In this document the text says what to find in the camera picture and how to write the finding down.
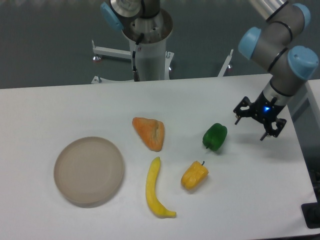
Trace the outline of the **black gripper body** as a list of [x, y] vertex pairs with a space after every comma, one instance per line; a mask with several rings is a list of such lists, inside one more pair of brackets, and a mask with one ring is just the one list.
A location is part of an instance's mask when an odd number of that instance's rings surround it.
[[286, 98], [282, 95], [267, 95], [262, 91], [253, 103], [253, 118], [262, 124], [287, 122], [286, 119], [278, 118], [280, 112], [287, 105]]

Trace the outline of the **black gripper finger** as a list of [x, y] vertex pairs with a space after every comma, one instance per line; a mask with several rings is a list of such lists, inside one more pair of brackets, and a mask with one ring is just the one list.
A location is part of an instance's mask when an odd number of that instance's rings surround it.
[[252, 118], [255, 114], [254, 106], [254, 103], [245, 96], [233, 110], [236, 117], [235, 125], [237, 125], [242, 118]]
[[276, 118], [275, 120], [263, 118], [262, 124], [265, 132], [260, 138], [260, 140], [263, 141], [267, 136], [277, 138], [283, 130], [283, 128], [285, 127], [286, 123], [287, 120], [283, 118]]

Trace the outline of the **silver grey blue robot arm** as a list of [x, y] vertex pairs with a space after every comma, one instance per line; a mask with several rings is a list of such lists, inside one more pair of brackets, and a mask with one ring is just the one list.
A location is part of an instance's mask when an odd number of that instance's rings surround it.
[[[264, 17], [265, 29], [250, 28], [238, 44], [238, 51], [271, 74], [258, 98], [247, 97], [236, 106], [238, 119], [252, 118], [264, 127], [265, 136], [277, 137], [286, 124], [278, 118], [289, 100], [319, 66], [318, 56], [309, 48], [289, 44], [311, 21], [309, 9], [287, 0], [253, 0], [251, 5]], [[108, 0], [100, 5], [104, 20], [129, 41], [133, 79], [164, 80], [166, 40], [173, 29], [171, 16], [158, 0]]]

